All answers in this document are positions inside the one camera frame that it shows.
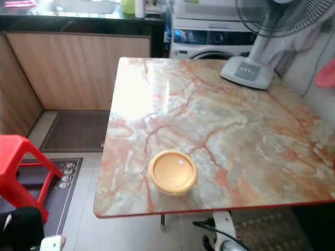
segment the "yellow container lid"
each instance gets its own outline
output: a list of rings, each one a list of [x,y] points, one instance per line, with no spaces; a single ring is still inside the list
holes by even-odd
[[[197,179],[197,169],[184,153],[164,151],[150,163],[149,174],[154,184],[168,195],[181,195],[189,191]]]

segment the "power cord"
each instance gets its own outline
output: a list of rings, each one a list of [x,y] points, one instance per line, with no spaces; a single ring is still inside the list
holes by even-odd
[[[307,92],[308,92],[308,90],[309,90],[309,88],[310,88],[310,86],[311,86],[311,84],[312,84],[312,80],[314,79],[314,75],[315,75],[315,73],[316,73],[316,70],[317,70],[317,68],[319,67],[319,61],[320,61],[321,57],[323,56],[323,53],[325,52],[325,50],[326,50],[326,48],[327,48],[327,45],[329,44],[329,42],[330,42],[332,36],[334,35],[334,33],[335,33],[335,29],[334,29],[334,30],[331,32],[331,34],[329,35],[329,38],[328,38],[328,40],[327,40],[327,43],[326,43],[326,45],[324,46],[324,48],[322,49],[322,51],[321,51],[321,53],[320,53],[320,55],[319,55],[319,57],[318,57],[318,60],[317,60],[317,62],[316,62],[316,65],[315,65],[313,74],[312,74],[312,76],[310,77],[310,80],[309,80],[309,84],[308,84],[308,86],[307,86],[307,89],[306,89],[305,92],[301,95],[301,97],[304,97],[304,96],[307,94]]]
[[[243,244],[243,242],[241,242],[241,241],[239,241],[238,239],[232,237],[230,234],[227,234],[226,232],[223,232],[223,231],[221,231],[221,230],[218,230],[218,229],[216,229],[215,227],[208,226],[208,225],[204,224],[204,223],[201,222],[201,221],[194,221],[194,222],[192,222],[192,223],[193,223],[193,225],[195,225],[195,226],[199,226],[199,227],[202,227],[202,228],[204,228],[204,229],[210,230],[210,231],[212,231],[212,232],[217,232],[217,233],[223,234],[224,236],[226,236],[226,237],[232,239],[233,241],[235,241],[236,243],[238,243],[239,245],[241,245],[246,251],[251,251],[250,249],[248,249],[248,248]]]

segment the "washing machine door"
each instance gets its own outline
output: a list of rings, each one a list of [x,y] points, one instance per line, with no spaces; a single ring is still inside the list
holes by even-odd
[[[192,59],[229,59],[233,54],[222,51],[206,51],[192,57]]]

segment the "table leg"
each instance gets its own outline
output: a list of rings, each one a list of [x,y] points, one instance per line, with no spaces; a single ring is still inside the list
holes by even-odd
[[[161,214],[161,226],[165,226],[165,214]]]

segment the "cabinet panel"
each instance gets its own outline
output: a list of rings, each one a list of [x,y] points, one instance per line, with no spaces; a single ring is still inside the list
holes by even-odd
[[[45,109],[109,110],[119,58],[150,56],[148,37],[7,35]]]
[[[26,136],[42,107],[4,35],[0,35],[0,133]]]

